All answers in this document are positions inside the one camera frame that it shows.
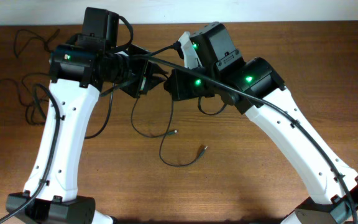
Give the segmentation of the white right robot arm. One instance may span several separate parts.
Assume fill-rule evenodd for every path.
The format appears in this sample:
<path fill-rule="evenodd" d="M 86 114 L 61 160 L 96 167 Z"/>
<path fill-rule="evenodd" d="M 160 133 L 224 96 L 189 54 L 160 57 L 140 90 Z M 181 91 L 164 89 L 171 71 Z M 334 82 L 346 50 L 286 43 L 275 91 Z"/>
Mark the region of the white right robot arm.
<path fill-rule="evenodd" d="M 255 123 L 300 176 L 309 196 L 284 223 L 358 223 L 357 171 L 312 127 L 268 61 L 245 61 L 221 24 L 185 32 L 175 48 L 184 64 L 172 66 L 165 84 L 173 100 L 219 95 Z"/>

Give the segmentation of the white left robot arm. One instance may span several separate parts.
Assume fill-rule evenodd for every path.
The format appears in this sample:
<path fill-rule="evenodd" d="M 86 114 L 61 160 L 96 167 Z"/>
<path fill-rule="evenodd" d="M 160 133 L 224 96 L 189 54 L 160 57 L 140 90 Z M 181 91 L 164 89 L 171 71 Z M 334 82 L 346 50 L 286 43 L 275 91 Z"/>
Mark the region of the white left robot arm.
<path fill-rule="evenodd" d="M 49 98 L 39 152 L 22 192 L 9 194 L 8 215 L 24 223 L 115 223 L 96 210 L 92 197 L 78 195 L 78 166 L 86 129 L 100 96 L 164 71 L 136 55 L 149 51 L 136 45 L 108 50 L 97 45 L 59 45 L 50 57 L 51 81 L 33 89 Z"/>

